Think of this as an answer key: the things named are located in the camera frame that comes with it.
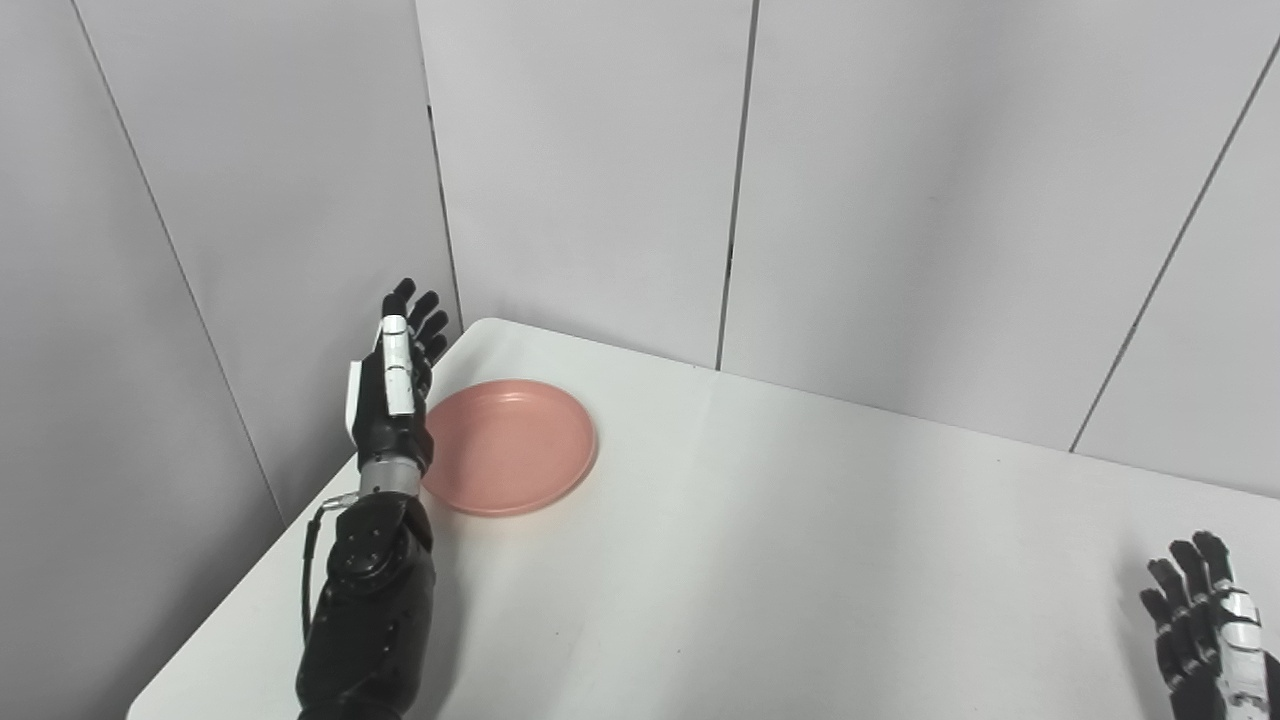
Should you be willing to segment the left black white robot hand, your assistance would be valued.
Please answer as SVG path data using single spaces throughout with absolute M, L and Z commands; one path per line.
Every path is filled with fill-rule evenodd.
M 346 421 L 361 468 L 406 461 L 419 477 L 430 468 L 425 402 L 448 323 L 439 295 L 419 293 L 411 278 L 383 299 L 372 350 L 349 368 Z

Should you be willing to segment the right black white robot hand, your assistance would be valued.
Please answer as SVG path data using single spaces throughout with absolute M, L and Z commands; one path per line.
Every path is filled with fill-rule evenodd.
M 1175 719 L 1276 719 L 1277 659 L 1265 648 L 1252 594 L 1236 584 L 1229 548 L 1210 530 L 1152 559 L 1155 587 L 1139 601 L 1155 624 L 1155 657 Z

